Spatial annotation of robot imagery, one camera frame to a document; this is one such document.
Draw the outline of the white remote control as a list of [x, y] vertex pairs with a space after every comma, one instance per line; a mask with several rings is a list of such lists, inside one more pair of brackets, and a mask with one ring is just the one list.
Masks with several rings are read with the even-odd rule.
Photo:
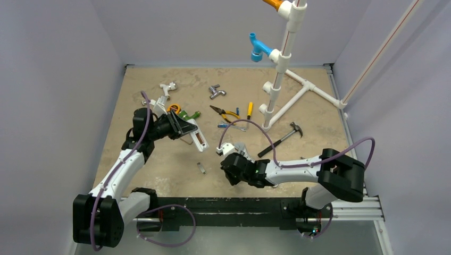
[[190, 132], [189, 135], [193, 140], [197, 150], [199, 152], [205, 152], [209, 148], [209, 144], [207, 139], [204, 137], [199, 125], [194, 119], [189, 119], [187, 122], [197, 127], [197, 129]]

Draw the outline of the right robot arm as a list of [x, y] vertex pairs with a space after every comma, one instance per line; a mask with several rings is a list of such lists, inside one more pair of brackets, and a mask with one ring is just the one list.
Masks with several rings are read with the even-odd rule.
[[224, 155], [220, 168], [231, 185], [245, 182], [256, 188], [282, 183], [310, 182], [314, 186], [303, 191], [299, 211], [312, 216], [336, 200], [363, 201], [364, 163], [334, 149], [300, 160], [252, 160], [246, 152], [230, 151]]

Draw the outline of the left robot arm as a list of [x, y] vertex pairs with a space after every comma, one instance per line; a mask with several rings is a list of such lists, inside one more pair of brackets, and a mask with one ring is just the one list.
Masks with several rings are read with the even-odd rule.
[[88, 194], [79, 194], [72, 204], [73, 240], [90, 244], [95, 251], [116, 247], [124, 227], [134, 218], [160, 217], [155, 190], [136, 188], [126, 199], [122, 196], [136, 173], [147, 163], [159, 139], [179, 139], [199, 131], [195, 121], [185, 121], [173, 111], [154, 118], [149, 108], [134, 111], [132, 127], [126, 133], [121, 152], [107, 175]]

